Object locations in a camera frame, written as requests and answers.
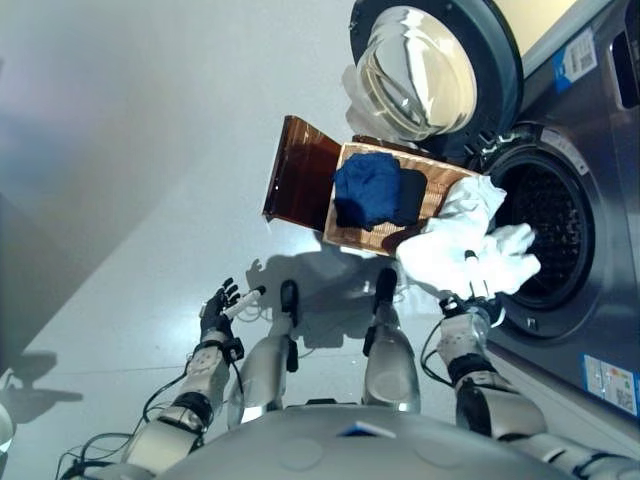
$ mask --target blue sticker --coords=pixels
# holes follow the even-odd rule
[[[587,28],[566,47],[551,57],[553,76],[558,93],[568,89],[573,83],[598,66],[593,32]]]

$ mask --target label sticker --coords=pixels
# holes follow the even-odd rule
[[[585,389],[601,399],[638,416],[638,380],[633,373],[597,358],[583,355]]]
[[[587,28],[551,58],[556,91],[566,90],[598,66],[593,32]]]

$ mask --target laundry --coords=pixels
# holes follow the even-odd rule
[[[474,273],[465,253],[476,253],[487,296],[515,293],[540,271],[540,262],[527,249],[535,234],[527,224],[508,225],[487,234],[490,221],[506,192],[492,185],[489,177],[464,178],[451,188],[438,217],[430,219],[423,233],[402,242],[396,256],[414,280],[440,292],[453,292],[463,299],[474,293]]]
[[[364,228],[417,223],[427,185],[419,171],[401,169],[389,153],[357,153],[335,174],[336,223]]]

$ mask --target wall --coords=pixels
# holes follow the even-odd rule
[[[0,371],[224,122],[203,2],[149,5],[0,2]]]

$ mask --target blue clothing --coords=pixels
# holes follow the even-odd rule
[[[389,153],[355,153],[335,173],[339,227],[372,230],[398,209],[400,165]]]

